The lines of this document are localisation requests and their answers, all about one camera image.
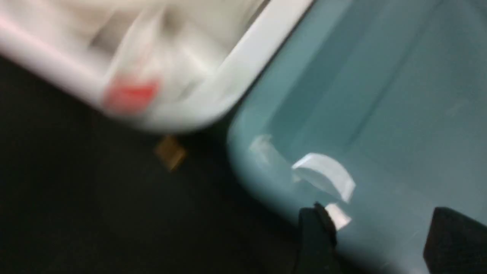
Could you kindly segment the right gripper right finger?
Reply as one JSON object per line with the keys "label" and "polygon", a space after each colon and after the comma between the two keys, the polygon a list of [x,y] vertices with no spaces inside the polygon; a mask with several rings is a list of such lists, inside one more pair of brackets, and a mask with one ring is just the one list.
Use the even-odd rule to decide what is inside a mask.
{"label": "right gripper right finger", "polygon": [[430,274],[485,274],[487,227],[447,207],[436,207],[423,258]]}

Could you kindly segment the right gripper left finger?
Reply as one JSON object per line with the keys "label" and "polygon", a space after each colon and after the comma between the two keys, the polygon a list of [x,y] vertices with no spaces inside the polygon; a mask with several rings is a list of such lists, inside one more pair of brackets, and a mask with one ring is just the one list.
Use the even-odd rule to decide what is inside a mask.
{"label": "right gripper left finger", "polygon": [[299,210],[299,249],[294,274],[341,274],[335,256],[336,227],[328,211],[316,202]]}

